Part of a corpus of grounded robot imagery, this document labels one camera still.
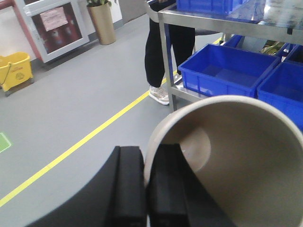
yellow floor line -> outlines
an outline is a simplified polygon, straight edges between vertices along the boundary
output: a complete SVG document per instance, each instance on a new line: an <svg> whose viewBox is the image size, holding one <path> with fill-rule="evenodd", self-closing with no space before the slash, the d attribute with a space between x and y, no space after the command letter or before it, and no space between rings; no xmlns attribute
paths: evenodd
<svg viewBox="0 0 303 227"><path fill-rule="evenodd" d="M221 38L216 40L214 44L218 43ZM108 127L110 124L112 124L114 121L116 121L118 118L120 118L122 115L124 115L127 111L135 107L138 103L140 103L142 100L144 100L148 96L148 91L145 92L143 95L141 95L139 98L134 100L132 103L130 103L128 106L126 106L124 109L116 113L114 116L109 118L106 122L104 122L102 125L97 127L94 131L92 131L90 134L85 136L83 139L81 139L79 142L77 142L75 145L70 147L67 151L65 151L63 154L61 154L59 157L57 157L55 160L53 160L51 163L46 165L44 168L39 170L37 173L32 175L30 178L28 178L26 181L24 181L21 185L19 185L17 188L12 190L9 194L4 196L0 200L0 208L4 206L6 203L8 203L11 199L13 199L15 196L17 196L20 192L25 190L28 186L30 186L33 182L38 180L41 176L46 174L48 171L50 171L52 168L54 168L56 165L58 165L60 162L62 162L64 159L66 159L69 155L71 155L73 152L75 152L78 148L80 148L83 144L88 142L90 139L92 139L94 136L96 136L99 132L104 130L106 127Z"/></svg>
<svg viewBox="0 0 303 227"><path fill-rule="evenodd" d="M216 41L213 42L213 44L218 44L221 41L221 38L218 38Z"/></svg>

sneaker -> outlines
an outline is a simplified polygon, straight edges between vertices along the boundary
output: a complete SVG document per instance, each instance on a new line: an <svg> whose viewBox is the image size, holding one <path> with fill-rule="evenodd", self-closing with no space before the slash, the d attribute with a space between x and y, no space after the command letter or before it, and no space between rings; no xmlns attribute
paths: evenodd
<svg viewBox="0 0 303 227"><path fill-rule="evenodd" d="M149 96L162 105L169 104L169 95L167 91L161 87L150 86Z"/></svg>

glass surface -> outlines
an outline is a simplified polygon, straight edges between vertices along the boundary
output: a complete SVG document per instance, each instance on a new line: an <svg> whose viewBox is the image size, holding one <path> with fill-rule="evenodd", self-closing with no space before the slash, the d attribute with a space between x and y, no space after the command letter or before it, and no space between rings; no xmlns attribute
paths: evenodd
<svg viewBox="0 0 303 227"><path fill-rule="evenodd" d="M50 14L50 16L42 19L45 13L32 17L47 53L54 52L82 38L71 4L67 3L55 9L62 9L61 7L63 8L63 16L61 18Z"/></svg>
<svg viewBox="0 0 303 227"><path fill-rule="evenodd" d="M303 0L248 0L227 15L180 11L177 6L165 10L191 16L303 30Z"/></svg>

gold planter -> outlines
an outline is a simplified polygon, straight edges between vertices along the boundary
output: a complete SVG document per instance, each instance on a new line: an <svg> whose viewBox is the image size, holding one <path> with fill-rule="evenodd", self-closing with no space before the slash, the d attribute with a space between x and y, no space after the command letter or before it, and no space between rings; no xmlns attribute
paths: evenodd
<svg viewBox="0 0 303 227"><path fill-rule="evenodd" d="M100 43L102 45L108 45L116 41L109 4L107 3L102 6L88 7L88 11Z"/></svg>

beige cup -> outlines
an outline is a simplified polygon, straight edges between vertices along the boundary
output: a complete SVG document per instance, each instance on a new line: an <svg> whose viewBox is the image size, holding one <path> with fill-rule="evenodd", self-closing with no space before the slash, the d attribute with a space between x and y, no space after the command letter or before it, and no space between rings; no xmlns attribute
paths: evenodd
<svg viewBox="0 0 303 227"><path fill-rule="evenodd" d="M151 135L145 183L160 143L180 143L200 182L238 227L303 227L303 135L276 108L217 96L175 111Z"/></svg>

